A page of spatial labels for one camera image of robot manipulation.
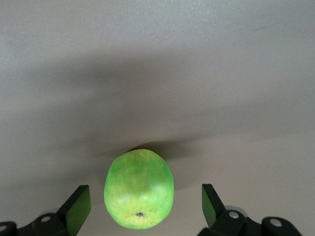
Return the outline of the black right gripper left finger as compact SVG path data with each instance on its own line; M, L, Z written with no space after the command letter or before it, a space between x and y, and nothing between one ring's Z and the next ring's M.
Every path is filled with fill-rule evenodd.
M77 236L90 211L90 188L80 185L57 212L43 214L21 228L13 221L0 222L0 236Z

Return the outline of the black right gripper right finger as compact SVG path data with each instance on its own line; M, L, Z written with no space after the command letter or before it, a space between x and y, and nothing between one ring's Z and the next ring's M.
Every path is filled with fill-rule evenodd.
M288 220L269 216L257 223L235 209L226 209L213 185L202 185L202 211L208 227L199 236L302 236Z

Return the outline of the green apple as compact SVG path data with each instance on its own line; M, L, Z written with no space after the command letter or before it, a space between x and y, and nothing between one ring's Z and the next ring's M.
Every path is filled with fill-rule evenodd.
M174 179L164 159L148 149L117 157L104 185L105 207L120 226L149 229L162 222L174 202Z

